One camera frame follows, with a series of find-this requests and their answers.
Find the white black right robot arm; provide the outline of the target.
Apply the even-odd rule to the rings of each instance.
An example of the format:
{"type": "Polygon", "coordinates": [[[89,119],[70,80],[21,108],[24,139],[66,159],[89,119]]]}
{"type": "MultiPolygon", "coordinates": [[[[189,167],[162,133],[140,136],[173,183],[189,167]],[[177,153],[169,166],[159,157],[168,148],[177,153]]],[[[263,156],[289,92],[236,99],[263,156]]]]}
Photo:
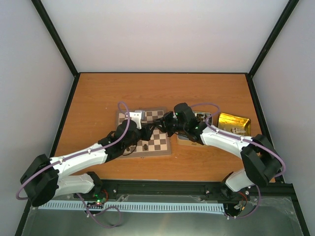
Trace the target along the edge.
{"type": "Polygon", "coordinates": [[[155,122],[169,136],[184,135],[192,142],[222,149],[242,160],[243,169],[232,172],[223,180],[221,191],[225,195],[254,185],[265,187],[286,169],[284,161],[265,136],[241,136],[219,129],[207,119],[198,121],[187,103],[176,105],[173,111],[155,122]]]}

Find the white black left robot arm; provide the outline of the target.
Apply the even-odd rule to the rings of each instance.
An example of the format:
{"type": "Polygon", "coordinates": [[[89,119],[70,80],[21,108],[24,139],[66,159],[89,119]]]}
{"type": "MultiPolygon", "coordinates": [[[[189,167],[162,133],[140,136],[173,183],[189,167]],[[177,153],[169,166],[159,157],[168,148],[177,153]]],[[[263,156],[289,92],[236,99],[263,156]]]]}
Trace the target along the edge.
{"type": "Polygon", "coordinates": [[[115,131],[88,148],[59,157],[37,156],[20,179],[26,198],[33,207],[39,207],[59,195],[87,193],[92,198],[99,197],[102,185],[94,174],[73,174],[112,161],[139,141],[149,141],[154,128],[151,123],[138,126],[133,120],[124,120],[115,131]]]}

